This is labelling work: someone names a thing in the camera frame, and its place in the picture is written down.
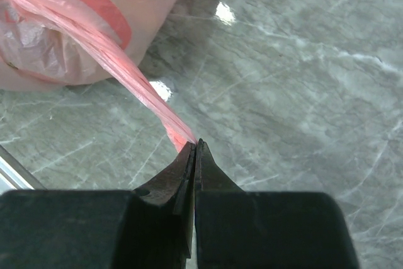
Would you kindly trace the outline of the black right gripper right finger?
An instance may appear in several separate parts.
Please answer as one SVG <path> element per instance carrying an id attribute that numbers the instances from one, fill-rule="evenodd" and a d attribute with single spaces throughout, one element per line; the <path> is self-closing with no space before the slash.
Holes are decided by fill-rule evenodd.
<path id="1" fill-rule="evenodd" d="M 195 160 L 199 268 L 358 268 L 343 212 L 323 192 L 248 192 L 200 140 Z"/>

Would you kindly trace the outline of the pink plastic bag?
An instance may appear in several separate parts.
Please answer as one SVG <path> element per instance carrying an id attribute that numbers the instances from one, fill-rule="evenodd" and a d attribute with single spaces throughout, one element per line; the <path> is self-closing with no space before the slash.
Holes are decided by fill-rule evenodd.
<path id="1" fill-rule="evenodd" d="M 195 142 L 138 64 L 177 0 L 1 0 L 1 88 L 113 77 L 160 119 L 175 148 Z"/>

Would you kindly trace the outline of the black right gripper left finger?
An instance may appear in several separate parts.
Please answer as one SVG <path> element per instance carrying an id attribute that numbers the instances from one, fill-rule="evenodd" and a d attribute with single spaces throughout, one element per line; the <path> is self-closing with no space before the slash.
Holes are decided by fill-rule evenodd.
<path id="1" fill-rule="evenodd" d="M 184 268 L 196 147 L 134 190 L 12 190 L 1 196 L 2 268 Z"/>

